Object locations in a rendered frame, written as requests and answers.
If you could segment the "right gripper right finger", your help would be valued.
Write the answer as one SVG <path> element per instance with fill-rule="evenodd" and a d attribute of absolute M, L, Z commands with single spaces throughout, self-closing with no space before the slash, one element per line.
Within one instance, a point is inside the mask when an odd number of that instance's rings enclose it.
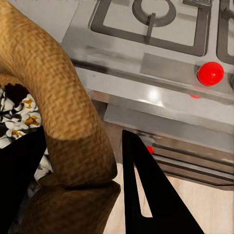
<path fill-rule="evenodd" d="M 126 234 L 204 234 L 141 138 L 122 131 Z M 152 218 L 141 214 L 134 167 Z"/>

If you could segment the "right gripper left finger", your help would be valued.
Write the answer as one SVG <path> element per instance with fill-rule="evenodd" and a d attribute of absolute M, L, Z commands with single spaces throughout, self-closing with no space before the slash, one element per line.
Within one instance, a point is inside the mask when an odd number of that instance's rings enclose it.
<path fill-rule="evenodd" d="M 8 233 L 46 149 L 44 130 L 0 149 L 0 234 Z"/>

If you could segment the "popcorn bag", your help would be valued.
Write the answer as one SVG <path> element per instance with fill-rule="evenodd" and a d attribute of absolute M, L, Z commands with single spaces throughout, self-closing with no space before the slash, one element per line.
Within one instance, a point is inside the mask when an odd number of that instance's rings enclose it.
<path fill-rule="evenodd" d="M 0 88 L 15 103 L 33 97 L 52 167 L 15 234 L 103 234 L 121 192 L 109 136 L 61 44 L 8 0 L 0 0 Z"/>

